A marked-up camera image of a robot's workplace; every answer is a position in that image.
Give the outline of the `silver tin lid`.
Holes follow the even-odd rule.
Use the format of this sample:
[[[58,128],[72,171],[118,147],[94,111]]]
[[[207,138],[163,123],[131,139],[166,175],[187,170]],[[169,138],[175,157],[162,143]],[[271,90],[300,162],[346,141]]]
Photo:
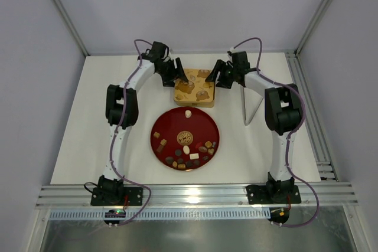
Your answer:
[[[215,84],[207,82],[211,70],[186,68],[187,82],[177,79],[174,86],[174,101],[177,104],[210,104],[214,102]]]

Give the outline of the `gold chocolate tin box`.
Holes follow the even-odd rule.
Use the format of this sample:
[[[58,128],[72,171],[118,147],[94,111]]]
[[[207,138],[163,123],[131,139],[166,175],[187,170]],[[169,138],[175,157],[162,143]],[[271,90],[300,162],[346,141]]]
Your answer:
[[[175,101],[178,106],[183,107],[204,107],[212,108],[214,107],[215,101],[212,102],[184,102],[184,101]]]

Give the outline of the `white cone chocolate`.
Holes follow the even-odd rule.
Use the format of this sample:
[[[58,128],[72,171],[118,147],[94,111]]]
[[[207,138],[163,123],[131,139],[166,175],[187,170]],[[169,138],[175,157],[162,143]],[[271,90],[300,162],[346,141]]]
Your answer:
[[[185,116],[186,116],[186,118],[189,118],[191,116],[191,111],[190,110],[186,110],[185,111]]]

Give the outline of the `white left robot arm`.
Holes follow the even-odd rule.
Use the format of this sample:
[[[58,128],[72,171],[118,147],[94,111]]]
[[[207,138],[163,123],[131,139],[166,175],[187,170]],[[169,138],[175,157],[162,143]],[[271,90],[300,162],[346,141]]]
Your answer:
[[[141,52],[138,49],[139,42],[146,43],[149,47]],[[107,87],[105,116],[110,126],[109,157],[92,190],[92,206],[143,204],[144,191],[150,194],[151,189],[122,174],[128,138],[139,116],[138,91],[154,74],[160,75],[164,87],[174,87],[178,78],[188,80],[181,60],[170,58],[170,49],[166,44],[137,39],[134,45],[138,53],[136,68],[125,81]]]

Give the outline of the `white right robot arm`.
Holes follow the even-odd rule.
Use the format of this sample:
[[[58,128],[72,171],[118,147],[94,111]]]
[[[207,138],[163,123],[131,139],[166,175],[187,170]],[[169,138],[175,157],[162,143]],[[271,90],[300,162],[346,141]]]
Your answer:
[[[259,67],[252,68],[244,51],[229,52],[228,61],[217,60],[206,81],[224,89],[238,83],[263,98],[265,123],[272,134],[272,163],[266,184],[247,186],[249,204],[299,204],[301,199],[290,167],[292,144],[305,117],[297,86],[279,83],[266,77]]]

